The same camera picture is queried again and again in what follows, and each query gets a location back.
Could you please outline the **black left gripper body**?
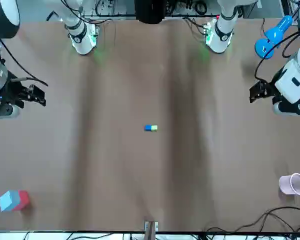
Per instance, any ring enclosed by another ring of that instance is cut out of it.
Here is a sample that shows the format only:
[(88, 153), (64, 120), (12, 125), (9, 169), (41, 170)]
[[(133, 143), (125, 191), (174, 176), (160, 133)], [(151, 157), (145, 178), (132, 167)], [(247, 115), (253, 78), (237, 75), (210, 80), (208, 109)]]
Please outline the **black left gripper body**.
[(281, 76), (283, 75), (283, 71), (284, 71), (284, 68), (282, 67), (273, 76), (272, 80), (268, 83), (268, 87), (267, 87), (267, 90), (266, 90), (268, 97), (276, 97), (276, 96), (280, 96), (281, 95), (281, 93), (279, 92), (279, 90), (275, 86), (275, 83), (281, 78)]

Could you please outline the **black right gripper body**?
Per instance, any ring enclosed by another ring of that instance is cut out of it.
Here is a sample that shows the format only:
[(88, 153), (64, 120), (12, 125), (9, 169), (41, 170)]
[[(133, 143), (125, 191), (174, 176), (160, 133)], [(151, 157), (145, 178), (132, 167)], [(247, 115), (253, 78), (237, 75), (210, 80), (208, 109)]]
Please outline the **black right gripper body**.
[(28, 100), (28, 88), (25, 86), (4, 86), (0, 90), (0, 110), (10, 109), (10, 106), (24, 108)]

